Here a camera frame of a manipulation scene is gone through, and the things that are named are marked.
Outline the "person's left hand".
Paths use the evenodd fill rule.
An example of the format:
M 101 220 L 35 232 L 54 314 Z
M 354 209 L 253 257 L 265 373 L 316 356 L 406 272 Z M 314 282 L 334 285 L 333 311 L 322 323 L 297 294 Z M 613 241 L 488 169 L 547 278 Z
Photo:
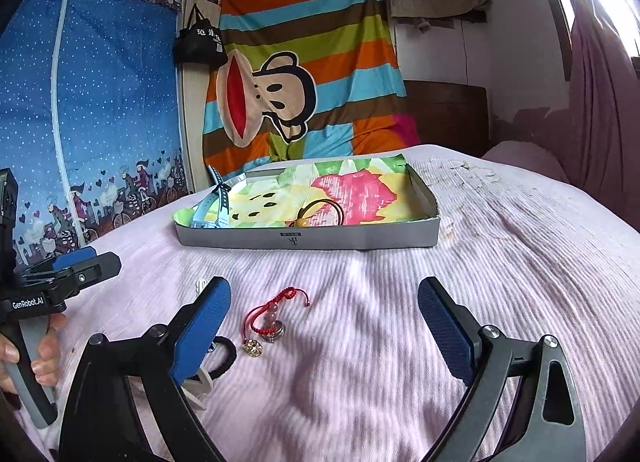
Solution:
M 60 379 L 61 349 L 58 341 L 58 329 L 67 323 L 64 314 L 54 314 L 49 319 L 47 334 L 41 339 L 38 357 L 32 360 L 32 372 L 42 386 L 54 387 Z M 0 335 L 0 355 L 2 364 L 16 364 L 20 353 L 15 345 L 3 334 Z

